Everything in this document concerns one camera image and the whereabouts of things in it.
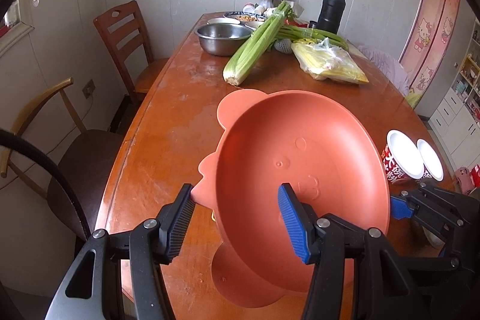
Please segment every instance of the plate ear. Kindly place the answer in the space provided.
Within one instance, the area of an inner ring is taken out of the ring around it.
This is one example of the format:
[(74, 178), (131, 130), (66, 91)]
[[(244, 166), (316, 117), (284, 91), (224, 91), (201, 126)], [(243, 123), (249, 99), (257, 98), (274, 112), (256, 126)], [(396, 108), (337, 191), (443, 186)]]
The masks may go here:
[(240, 307), (265, 307), (286, 293), (255, 274), (226, 243), (215, 252), (211, 270), (217, 291)]
[(217, 119), (222, 128), (230, 128), (247, 109), (265, 99), (262, 91), (244, 88), (227, 95), (218, 104)]
[(216, 152), (207, 155), (198, 165), (198, 171), (203, 178), (191, 190), (192, 200), (209, 209), (216, 207), (215, 200), (215, 167), (217, 165)]

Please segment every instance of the blue gripper pad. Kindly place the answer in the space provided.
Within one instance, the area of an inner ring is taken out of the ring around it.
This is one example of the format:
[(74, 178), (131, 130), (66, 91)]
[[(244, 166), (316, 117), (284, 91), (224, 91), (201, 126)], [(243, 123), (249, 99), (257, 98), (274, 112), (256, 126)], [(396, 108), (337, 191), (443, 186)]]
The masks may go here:
[(410, 218), (413, 215), (413, 210), (410, 209), (404, 199), (398, 199), (390, 196), (390, 214), (396, 220)]
[(308, 219), (302, 204), (288, 183), (278, 188), (278, 207), (282, 213), (283, 222), (289, 233), (293, 250), (303, 263), (308, 264), (311, 253), (307, 244), (307, 229), (311, 222)]

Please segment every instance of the black cable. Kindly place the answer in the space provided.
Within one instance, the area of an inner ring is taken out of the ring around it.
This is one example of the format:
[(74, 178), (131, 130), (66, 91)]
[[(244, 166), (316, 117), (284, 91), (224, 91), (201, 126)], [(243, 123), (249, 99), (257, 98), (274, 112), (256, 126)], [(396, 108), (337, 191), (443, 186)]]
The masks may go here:
[(68, 183), (67, 179), (60, 172), (58, 166), (53, 162), (53, 160), (51, 160), (47, 155), (45, 155), (45, 153), (30, 144), (28, 141), (25, 141), (13, 133), (7, 132), (3, 129), (0, 129), (0, 145), (26, 156), (28, 159), (37, 163), (55, 178), (70, 200), (71, 205), (75, 209), (75, 213), (80, 221), (80, 225), (82, 226), (83, 234), (85, 235), (85, 240), (87, 240), (90, 237), (90, 227), (88, 226), (87, 217), (83, 212), (82, 205), (80, 205), (80, 202), (71, 188), (70, 183)]
[[(92, 103), (90, 104), (90, 107), (88, 108), (87, 112), (85, 113), (85, 115), (81, 118), (81, 121), (83, 122), (83, 120), (85, 120), (85, 117), (87, 117), (88, 113), (90, 113), (90, 110), (92, 109), (93, 107), (93, 95), (90, 96), (92, 98)], [(56, 150), (58, 148), (58, 146), (63, 143), (63, 141), (75, 130), (77, 129), (77, 126), (75, 125), (73, 127), (73, 129), (71, 131), (69, 131), (62, 140), (60, 140), (58, 142), (58, 144), (56, 146), (54, 146), (50, 151), (48, 152), (44, 152), (45, 155), (50, 155), (50, 153), (52, 153), (54, 150)], [(23, 172), (26, 174), (28, 170), (30, 170), (33, 166), (35, 165), (35, 163), (32, 163), (30, 166), (28, 166), (25, 170), (23, 170)], [(0, 187), (0, 191), (2, 191), (4, 188), (6, 188), (8, 185), (10, 185), (10, 183), (12, 183), (14, 180), (18, 179), (18, 177), (14, 177), (13, 179), (11, 179), (9, 182), (5, 183), (5, 185), (2, 185)]]

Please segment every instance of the cabinet drawer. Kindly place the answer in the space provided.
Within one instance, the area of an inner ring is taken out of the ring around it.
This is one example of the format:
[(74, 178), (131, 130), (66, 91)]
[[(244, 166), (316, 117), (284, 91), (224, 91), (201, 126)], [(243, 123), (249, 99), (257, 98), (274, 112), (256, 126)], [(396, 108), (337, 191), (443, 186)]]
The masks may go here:
[(435, 110), (435, 113), (430, 117), (430, 125), (435, 127), (440, 136), (445, 135), (445, 133), (448, 131), (448, 124), (445, 122), (438, 110)]
[(462, 102), (462, 99), (457, 95), (457, 93), (453, 91), (451, 88), (449, 88), (444, 99), (447, 101), (448, 105), (452, 108), (453, 112), (455, 114), (458, 114), (458, 112), (462, 108), (463, 102)]
[(465, 140), (463, 140), (454, 153), (452, 153), (452, 159), (457, 168), (463, 166), (469, 167), (478, 157), (480, 153), (480, 138), (475, 135), (475, 133), (478, 132), (477, 127), (473, 127)]
[(472, 168), (474, 168), (477, 164), (480, 164), (480, 155), (478, 155), (477, 158), (472, 163), (470, 163), (469, 171), (471, 171)]
[(452, 110), (452, 108), (450, 107), (450, 105), (447, 103), (445, 99), (443, 99), (442, 102), (438, 105), (437, 110), (440, 112), (443, 119), (448, 125), (452, 123), (453, 119), (455, 118), (455, 115), (457, 114)]
[(448, 126), (447, 133), (442, 136), (448, 152), (453, 153), (453, 151), (455, 151), (462, 141), (470, 134), (473, 127), (476, 127), (476, 124), (475, 121), (473, 121), (469, 110), (466, 107), (462, 107), (455, 119)]

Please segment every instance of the celery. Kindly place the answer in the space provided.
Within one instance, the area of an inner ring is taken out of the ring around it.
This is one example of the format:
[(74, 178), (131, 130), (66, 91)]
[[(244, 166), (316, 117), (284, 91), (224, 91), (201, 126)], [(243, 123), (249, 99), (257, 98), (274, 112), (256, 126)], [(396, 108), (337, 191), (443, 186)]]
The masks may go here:
[(227, 83), (238, 86), (246, 79), (256, 61), (277, 36), (289, 12), (289, 4), (283, 1), (276, 12), (236, 51), (223, 70), (223, 79)]
[(300, 28), (298, 26), (285, 25), (282, 26), (280, 32), (277, 34), (277, 38), (279, 39), (288, 38), (292, 41), (305, 37), (317, 40), (323, 40), (325, 37), (328, 37), (332, 45), (339, 46), (346, 51), (349, 50), (349, 45), (347, 44), (345, 39), (343, 39), (337, 34), (330, 33), (328, 31), (321, 31), (320, 29)]

